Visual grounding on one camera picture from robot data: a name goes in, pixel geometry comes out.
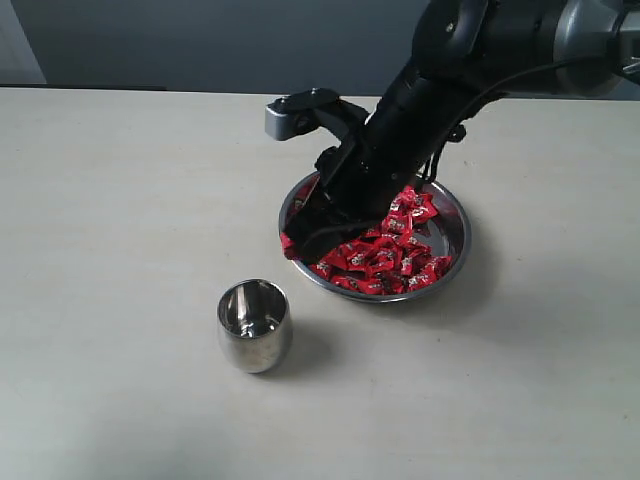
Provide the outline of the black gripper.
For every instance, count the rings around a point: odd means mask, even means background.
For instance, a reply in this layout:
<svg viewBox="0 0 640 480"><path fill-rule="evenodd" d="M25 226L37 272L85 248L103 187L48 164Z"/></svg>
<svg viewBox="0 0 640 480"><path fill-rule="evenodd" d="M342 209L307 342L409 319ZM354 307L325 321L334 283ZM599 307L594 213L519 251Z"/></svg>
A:
<svg viewBox="0 0 640 480"><path fill-rule="evenodd" d="M377 226L392 199L429 155L427 116L371 114L339 146L325 150L316 161L324 194L317 189L310 192L284 228L294 256L315 263ZM330 226L324 195L349 224Z"/></svg>

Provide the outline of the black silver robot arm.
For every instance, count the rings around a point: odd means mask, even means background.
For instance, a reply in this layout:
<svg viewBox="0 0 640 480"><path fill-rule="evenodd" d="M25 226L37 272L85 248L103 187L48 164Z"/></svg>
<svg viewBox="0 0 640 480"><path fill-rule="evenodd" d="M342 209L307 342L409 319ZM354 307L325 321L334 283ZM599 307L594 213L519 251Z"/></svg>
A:
<svg viewBox="0 0 640 480"><path fill-rule="evenodd" d="M380 222L413 179L433 181L446 145L486 105L519 93L596 97L639 79L630 1L432 1L408 62L366 111L327 89L279 99L285 137L325 128L338 144L284 224L285 254L315 262Z"/></svg>

